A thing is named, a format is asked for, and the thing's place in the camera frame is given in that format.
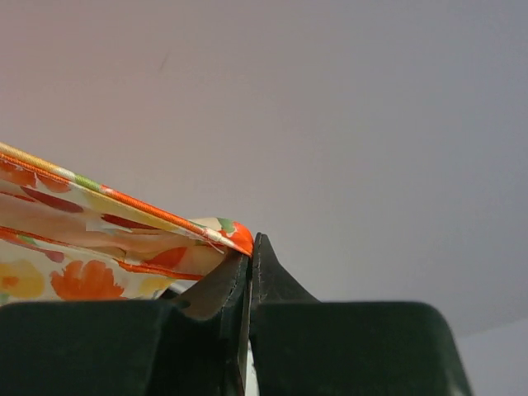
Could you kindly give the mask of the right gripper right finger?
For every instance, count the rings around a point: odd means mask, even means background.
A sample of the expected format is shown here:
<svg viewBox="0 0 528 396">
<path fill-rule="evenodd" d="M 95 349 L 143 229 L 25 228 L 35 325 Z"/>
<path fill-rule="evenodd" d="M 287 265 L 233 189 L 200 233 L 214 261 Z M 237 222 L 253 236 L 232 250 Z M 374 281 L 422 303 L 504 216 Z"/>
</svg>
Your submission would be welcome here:
<svg viewBox="0 0 528 396">
<path fill-rule="evenodd" d="M 256 236 L 249 339 L 262 395 L 470 395 L 445 317 L 413 301 L 322 302 Z"/>
</svg>

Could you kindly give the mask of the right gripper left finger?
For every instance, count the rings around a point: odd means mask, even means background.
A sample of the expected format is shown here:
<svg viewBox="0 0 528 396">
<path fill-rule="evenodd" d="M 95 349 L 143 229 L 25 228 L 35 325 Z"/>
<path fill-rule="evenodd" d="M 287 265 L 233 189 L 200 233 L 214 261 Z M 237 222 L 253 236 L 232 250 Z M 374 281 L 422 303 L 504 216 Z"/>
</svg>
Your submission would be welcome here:
<svg viewBox="0 0 528 396">
<path fill-rule="evenodd" d="M 231 253 L 171 299 L 1 309 L 4 395 L 241 395 L 248 259 Z"/>
</svg>

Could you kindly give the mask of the orange floral cream skirt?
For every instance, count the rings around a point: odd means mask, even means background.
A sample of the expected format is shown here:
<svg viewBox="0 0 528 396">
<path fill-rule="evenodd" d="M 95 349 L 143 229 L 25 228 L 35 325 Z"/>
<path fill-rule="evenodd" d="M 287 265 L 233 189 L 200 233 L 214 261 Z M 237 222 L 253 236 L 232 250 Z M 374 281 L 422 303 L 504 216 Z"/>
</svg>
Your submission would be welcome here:
<svg viewBox="0 0 528 396">
<path fill-rule="evenodd" d="M 1 147 L 1 302 L 157 299 L 198 281 L 251 232 L 224 218 L 183 219 Z"/>
</svg>

